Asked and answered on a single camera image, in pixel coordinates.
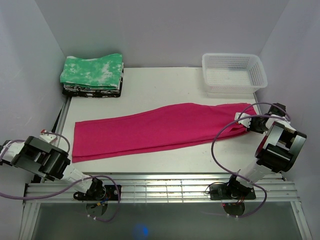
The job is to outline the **pink trousers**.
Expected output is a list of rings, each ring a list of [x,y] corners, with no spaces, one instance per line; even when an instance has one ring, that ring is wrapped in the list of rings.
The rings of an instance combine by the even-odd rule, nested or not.
[[[210,143],[240,112],[256,114],[248,103],[179,103],[127,116],[76,122],[72,162]]]

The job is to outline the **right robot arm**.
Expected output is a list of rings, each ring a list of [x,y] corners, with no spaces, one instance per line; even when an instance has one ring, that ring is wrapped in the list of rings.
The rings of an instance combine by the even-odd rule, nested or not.
[[[248,131],[264,134],[264,137],[255,152],[255,160],[233,174],[226,184],[225,191],[230,198],[245,198],[264,176],[288,172],[294,165],[307,136],[291,126],[285,111],[285,105],[274,103],[265,116],[238,122]]]

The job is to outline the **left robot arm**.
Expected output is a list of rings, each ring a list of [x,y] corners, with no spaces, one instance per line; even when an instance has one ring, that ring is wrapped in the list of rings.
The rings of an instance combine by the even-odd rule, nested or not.
[[[49,181],[61,180],[75,189],[78,201],[100,201],[107,196],[103,182],[76,169],[69,154],[48,140],[29,136],[0,146],[0,163],[26,170]]]

